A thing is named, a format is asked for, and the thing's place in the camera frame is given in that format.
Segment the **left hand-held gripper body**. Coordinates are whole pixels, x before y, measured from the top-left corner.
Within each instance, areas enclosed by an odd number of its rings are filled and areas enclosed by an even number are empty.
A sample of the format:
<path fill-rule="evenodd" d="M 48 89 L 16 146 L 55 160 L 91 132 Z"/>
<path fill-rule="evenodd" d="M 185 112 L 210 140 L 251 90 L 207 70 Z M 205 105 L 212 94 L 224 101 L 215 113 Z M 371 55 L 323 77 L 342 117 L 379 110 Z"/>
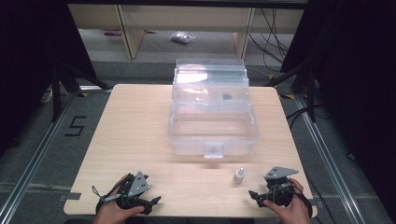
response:
<path fill-rule="evenodd" d="M 136 175 L 128 174 L 127 177 L 121 181 L 117 199 L 117 205 L 121 209 L 130 209 L 136 206 L 148 207 L 149 201 L 140 199 L 140 196 L 149 190 L 147 176 L 139 171 Z"/>

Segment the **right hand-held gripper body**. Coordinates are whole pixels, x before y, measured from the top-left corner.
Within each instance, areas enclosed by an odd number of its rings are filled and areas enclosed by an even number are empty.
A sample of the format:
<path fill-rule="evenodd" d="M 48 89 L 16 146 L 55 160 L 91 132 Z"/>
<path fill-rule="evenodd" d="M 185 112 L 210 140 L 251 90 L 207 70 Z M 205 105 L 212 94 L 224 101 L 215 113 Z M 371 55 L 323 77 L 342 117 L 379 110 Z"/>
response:
<path fill-rule="evenodd" d="M 268 188 L 264 199 L 278 206 L 288 206 L 295 192 L 294 185 L 289 181 L 288 176 L 298 173 L 299 171 L 296 169 L 273 167 L 264 175 Z"/>

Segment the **small white dropper bottle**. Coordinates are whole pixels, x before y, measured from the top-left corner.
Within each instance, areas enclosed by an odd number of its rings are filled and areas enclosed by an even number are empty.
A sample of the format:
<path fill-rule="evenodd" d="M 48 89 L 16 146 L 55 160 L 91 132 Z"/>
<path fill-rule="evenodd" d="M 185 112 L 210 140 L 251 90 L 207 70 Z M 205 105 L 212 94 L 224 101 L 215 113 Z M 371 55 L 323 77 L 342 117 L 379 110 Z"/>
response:
<path fill-rule="evenodd" d="M 244 168 L 239 168 L 234 173 L 233 182 L 235 184 L 241 184 L 243 179 L 244 179 L 244 177 L 245 177 L 245 169 Z"/>

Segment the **clear plastic storage box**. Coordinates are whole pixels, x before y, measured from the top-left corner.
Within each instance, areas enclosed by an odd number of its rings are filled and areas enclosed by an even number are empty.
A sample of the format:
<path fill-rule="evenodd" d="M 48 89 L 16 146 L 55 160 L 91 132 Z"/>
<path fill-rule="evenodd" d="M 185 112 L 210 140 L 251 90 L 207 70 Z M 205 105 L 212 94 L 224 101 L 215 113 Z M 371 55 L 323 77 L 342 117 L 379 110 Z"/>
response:
<path fill-rule="evenodd" d="M 247 155 L 260 139 L 245 64 L 178 59 L 167 136 L 177 155 Z"/>

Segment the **person's right hand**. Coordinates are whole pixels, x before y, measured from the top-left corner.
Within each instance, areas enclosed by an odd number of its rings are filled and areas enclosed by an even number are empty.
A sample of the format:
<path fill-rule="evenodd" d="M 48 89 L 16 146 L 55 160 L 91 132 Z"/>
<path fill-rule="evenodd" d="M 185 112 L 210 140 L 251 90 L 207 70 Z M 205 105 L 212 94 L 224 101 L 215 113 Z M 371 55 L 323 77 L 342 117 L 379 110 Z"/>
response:
<path fill-rule="evenodd" d="M 311 224 L 311 217 L 309 216 L 308 207 L 301 198 L 301 195 L 304 192 L 304 187 L 294 178 L 290 177 L 289 181 L 296 187 L 296 195 L 292 197 L 290 204 L 286 207 L 281 207 L 275 203 L 270 203 L 267 201 L 267 208 L 277 214 L 277 223 Z"/>

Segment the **person's left hand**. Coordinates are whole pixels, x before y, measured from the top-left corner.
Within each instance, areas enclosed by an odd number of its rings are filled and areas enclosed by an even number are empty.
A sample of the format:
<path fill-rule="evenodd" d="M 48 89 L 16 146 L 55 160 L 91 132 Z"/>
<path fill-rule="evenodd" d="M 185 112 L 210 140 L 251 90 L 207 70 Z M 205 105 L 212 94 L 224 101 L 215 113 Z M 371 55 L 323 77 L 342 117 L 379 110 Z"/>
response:
<path fill-rule="evenodd" d="M 105 203 L 99 209 L 93 224 L 124 224 L 127 218 L 136 216 L 144 210 L 143 206 L 121 209 L 115 202 Z"/>

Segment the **black metal stand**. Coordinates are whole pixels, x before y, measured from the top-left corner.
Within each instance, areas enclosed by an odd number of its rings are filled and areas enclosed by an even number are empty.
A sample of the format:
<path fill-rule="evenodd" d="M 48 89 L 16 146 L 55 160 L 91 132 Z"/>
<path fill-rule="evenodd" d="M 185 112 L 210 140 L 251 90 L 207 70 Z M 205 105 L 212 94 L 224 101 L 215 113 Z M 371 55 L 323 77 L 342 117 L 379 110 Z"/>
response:
<path fill-rule="evenodd" d="M 60 117 L 62 112 L 61 105 L 61 91 L 60 84 L 63 84 L 68 92 L 76 93 L 81 91 L 76 78 L 82 77 L 83 79 L 95 84 L 100 89 L 110 90 L 111 86 L 99 80 L 95 72 L 91 74 L 86 73 L 75 66 L 67 63 L 56 63 L 52 70 L 51 87 L 52 87 L 52 102 L 53 102 L 53 115 L 52 120 L 55 121 Z"/>
<path fill-rule="evenodd" d="M 290 69 L 282 76 L 272 79 L 269 83 L 265 84 L 265 87 L 274 87 L 293 76 L 295 76 L 295 79 L 292 83 L 291 90 L 294 93 L 301 93 L 303 90 L 307 90 L 307 106 L 305 109 L 308 113 L 308 117 L 311 118 L 311 121 L 315 122 L 315 74 L 313 72 L 313 66 L 311 62 L 304 60 L 302 63 Z"/>

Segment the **black curtain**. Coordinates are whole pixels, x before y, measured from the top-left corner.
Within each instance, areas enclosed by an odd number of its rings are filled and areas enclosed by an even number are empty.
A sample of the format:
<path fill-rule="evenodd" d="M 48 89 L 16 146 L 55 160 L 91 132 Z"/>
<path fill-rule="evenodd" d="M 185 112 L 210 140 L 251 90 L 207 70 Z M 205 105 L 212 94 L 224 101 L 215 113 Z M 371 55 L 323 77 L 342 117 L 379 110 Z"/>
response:
<path fill-rule="evenodd" d="M 66 0 L 0 0 L 0 157 L 59 69 L 96 74 Z"/>
<path fill-rule="evenodd" d="M 338 131 L 396 222 L 396 0 L 307 0 L 282 65 L 288 71 L 321 43 L 314 73 Z"/>

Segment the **wooden shelf unit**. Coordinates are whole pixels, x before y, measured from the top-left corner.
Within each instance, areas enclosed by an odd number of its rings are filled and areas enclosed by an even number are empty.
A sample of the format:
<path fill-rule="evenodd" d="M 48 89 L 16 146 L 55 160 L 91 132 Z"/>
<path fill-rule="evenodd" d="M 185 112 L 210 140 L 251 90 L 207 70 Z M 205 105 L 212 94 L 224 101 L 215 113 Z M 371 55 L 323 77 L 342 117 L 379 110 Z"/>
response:
<path fill-rule="evenodd" d="M 258 7 L 170 7 L 132 5 L 70 4 L 79 29 L 121 32 L 127 56 L 136 57 L 146 30 L 232 33 L 237 57 L 243 59 L 250 33 L 296 33 L 301 9 Z"/>

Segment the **clear plastic bag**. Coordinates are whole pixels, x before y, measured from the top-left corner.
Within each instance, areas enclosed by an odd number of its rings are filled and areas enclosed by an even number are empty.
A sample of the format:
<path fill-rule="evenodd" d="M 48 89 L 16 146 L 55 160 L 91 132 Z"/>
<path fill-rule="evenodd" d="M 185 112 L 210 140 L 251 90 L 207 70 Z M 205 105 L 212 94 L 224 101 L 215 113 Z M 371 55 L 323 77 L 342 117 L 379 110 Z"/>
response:
<path fill-rule="evenodd" d="M 196 35 L 177 31 L 171 34 L 171 40 L 180 44 L 188 44 L 196 38 Z"/>

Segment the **metal floor rail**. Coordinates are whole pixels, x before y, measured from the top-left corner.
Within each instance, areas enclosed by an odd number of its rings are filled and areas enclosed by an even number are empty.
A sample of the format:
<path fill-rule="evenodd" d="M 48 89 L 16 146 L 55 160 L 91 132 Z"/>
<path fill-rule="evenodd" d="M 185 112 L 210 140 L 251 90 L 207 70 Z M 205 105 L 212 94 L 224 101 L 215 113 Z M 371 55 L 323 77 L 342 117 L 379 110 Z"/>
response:
<path fill-rule="evenodd" d="M 26 190 L 28 189 L 29 184 L 31 183 L 31 180 L 35 176 L 35 173 L 37 172 L 41 162 L 47 155 L 50 145 L 56 133 L 60 129 L 60 126 L 62 125 L 64 116 L 68 108 L 74 102 L 75 98 L 76 95 L 74 93 L 68 93 L 65 96 L 64 102 L 62 103 L 60 115 L 55 121 L 52 121 L 50 123 L 49 128 L 47 129 L 40 144 L 36 148 L 32 158 L 29 160 L 21 177 L 14 185 L 12 191 L 9 193 L 5 203 L 0 207 L 0 224 L 8 224 L 13 218 Z"/>
<path fill-rule="evenodd" d="M 313 141 L 318 150 L 324 166 L 329 174 L 329 177 L 334 185 L 334 188 L 343 204 L 346 213 L 352 224 L 366 224 L 361 210 L 358 207 L 345 179 L 343 178 L 340 169 L 337 167 L 330 150 L 328 149 L 317 124 L 312 120 L 308 112 L 303 113 L 304 123 L 313 138 Z"/>

